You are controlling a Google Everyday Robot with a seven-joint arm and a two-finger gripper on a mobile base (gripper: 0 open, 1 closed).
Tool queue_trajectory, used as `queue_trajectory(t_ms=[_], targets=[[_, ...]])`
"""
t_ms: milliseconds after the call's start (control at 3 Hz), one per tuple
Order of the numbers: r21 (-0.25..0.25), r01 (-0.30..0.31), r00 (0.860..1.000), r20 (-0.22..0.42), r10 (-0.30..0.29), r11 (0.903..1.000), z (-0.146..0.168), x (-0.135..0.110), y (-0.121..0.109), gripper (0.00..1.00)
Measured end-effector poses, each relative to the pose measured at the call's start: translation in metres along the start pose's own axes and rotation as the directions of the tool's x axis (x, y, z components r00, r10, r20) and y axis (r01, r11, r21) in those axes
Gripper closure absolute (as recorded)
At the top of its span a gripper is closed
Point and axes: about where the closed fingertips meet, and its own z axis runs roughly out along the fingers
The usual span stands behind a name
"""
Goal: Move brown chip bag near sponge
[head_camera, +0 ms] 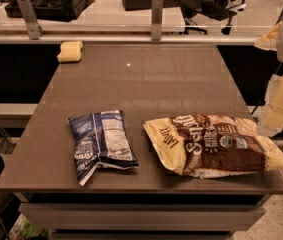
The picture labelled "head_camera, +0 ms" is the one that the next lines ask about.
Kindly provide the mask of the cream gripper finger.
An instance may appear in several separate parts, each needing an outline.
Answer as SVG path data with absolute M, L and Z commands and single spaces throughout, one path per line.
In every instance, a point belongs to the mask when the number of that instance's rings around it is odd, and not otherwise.
M 282 26 L 282 21 L 274 25 L 266 34 L 254 42 L 254 46 L 265 51 L 276 51 L 277 40 Z
M 271 77 L 265 101 L 258 119 L 257 132 L 262 136 L 273 137 L 283 130 L 283 76 Z

